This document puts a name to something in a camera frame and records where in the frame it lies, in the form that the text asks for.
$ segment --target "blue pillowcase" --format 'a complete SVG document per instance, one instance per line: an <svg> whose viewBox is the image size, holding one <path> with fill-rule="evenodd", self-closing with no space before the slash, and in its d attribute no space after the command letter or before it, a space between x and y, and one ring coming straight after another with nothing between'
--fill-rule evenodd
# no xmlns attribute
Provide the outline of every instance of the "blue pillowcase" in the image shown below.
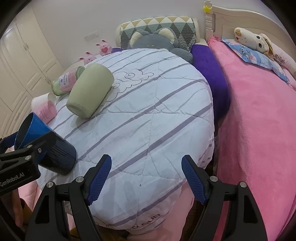
<svg viewBox="0 0 296 241"><path fill-rule="evenodd" d="M222 38L222 41L226 43L243 61L247 63L252 63L264 67L266 69L272 70L278 77L280 77L284 82L289 84L289 80L284 73L281 66L276 62L270 60L264 54L250 49L238 42L234 39L226 39Z"/></svg>

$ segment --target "gray stuffed animal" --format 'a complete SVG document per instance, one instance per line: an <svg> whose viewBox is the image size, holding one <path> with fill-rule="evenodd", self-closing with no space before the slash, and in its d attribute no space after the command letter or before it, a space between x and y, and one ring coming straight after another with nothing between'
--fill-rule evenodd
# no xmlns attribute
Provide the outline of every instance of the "gray stuffed animal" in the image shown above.
<svg viewBox="0 0 296 241"><path fill-rule="evenodd" d="M137 48L166 49L190 64L193 62L193 55L189 51L178 48L177 36L170 28L161 28L152 34L142 29L134 32L128 49Z"/></svg>

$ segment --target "yellow star decoration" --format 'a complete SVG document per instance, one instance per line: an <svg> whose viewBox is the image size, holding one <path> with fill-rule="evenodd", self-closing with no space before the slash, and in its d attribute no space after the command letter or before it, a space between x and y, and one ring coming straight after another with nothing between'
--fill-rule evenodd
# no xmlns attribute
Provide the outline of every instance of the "yellow star decoration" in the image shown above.
<svg viewBox="0 0 296 241"><path fill-rule="evenodd" d="M203 6L203 10L205 11L205 12L208 12L208 13L210 13L211 12L211 10L212 10L212 7L208 7L208 6Z"/></svg>

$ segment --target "pink blanket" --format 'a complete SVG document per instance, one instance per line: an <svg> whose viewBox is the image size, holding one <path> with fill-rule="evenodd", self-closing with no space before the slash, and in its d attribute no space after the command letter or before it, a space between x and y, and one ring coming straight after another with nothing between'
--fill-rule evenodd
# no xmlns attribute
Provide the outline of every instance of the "pink blanket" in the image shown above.
<svg viewBox="0 0 296 241"><path fill-rule="evenodd" d="M30 182L20 187L18 190L19 190L20 198L24 199L28 207L31 210L33 210L41 194L41 189L38 186L37 182L36 181ZM68 224L69 224L70 230L75 227L74 219L69 214L68 214Z"/></svg>
<svg viewBox="0 0 296 241"><path fill-rule="evenodd" d="M230 109L218 134L218 177L249 185L268 240L274 241L295 207L296 92L272 71L245 63L224 43L210 39L209 47L231 92ZM221 220L215 240L221 237L222 224Z"/></svg>

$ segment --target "white quilted comforter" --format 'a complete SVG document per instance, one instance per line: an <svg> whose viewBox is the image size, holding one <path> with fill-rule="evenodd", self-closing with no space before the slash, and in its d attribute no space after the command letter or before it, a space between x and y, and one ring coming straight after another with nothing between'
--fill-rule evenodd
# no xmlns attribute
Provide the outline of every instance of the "white quilted comforter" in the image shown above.
<svg viewBox="0 0 296 241"><path fill-rule="evenodd" d="M102 226L141 234L159 226L178 199L186 181L182 157L203 168L211 160L211 90L199 71L167 51L125 50L94 62L113 73L113 87L88 120L60 98L49 126L75 146L78 161L68 176L40 167L38 184L71 182L109 154L112 169L90 210Z"/></svg>

